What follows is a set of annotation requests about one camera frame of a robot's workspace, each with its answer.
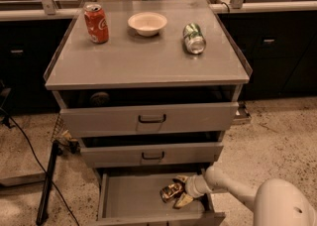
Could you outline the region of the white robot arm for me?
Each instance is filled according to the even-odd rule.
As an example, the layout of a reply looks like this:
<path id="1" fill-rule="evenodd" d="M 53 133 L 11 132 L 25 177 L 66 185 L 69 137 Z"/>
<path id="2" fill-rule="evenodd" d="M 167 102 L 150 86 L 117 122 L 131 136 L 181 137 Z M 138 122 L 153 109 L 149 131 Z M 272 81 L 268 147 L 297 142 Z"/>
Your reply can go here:
<path id="1" fill-rule="evenodd" d="M 270 178 L 258 189 L 230 178 L 221 169 L 209 167 L 204 174 L 178 175 L 184 185 L 185 201 L 226 190 L 253 212 L 253 226 L 317 226 L 317 212 L 292 183 Z"/>

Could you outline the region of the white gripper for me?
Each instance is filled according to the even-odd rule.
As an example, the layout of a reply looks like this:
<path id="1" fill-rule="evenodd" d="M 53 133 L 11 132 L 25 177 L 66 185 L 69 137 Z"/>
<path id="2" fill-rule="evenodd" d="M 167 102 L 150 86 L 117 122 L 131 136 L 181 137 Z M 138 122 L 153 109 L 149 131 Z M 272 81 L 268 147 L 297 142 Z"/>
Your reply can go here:
<path id="1" fill-rule="evenodd" d="M 200 175 L 177 175 L 172 179 L 174 182 L 185 183 L 185 191 L 175 201 L 173 207 L 180 209 L 190 204 L 194 198 L 203 196 L 204 194 L 211 193 L 213 189 L 208 185 L 204 176 Z"/>

